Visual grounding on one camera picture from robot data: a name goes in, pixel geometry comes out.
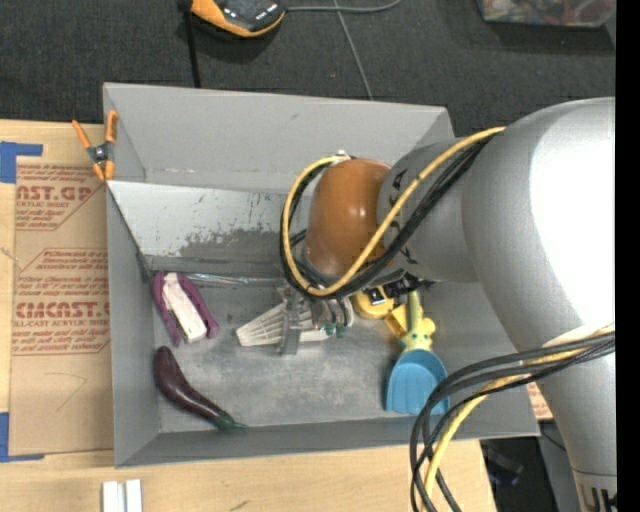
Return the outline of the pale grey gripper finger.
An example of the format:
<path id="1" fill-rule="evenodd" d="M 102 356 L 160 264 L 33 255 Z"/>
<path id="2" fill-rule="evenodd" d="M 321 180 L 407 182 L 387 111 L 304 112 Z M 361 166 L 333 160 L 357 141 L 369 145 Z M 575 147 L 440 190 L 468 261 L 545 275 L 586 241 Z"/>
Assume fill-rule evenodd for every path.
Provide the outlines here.
<path id="1" fill-rule="evenodd" d="M 284 315 L 289 321 L 298 321 L 301 311 L 301 296 L 295 288 L 283 287 L 280 291 Z"/>
<path id="2" fill-rule="evenodd" d="M 295 355 L 298 352 L 302 328 L 297 321 L 286 321 L 283 324 L 281 340 L 277 351 L 281 356 Z"/>

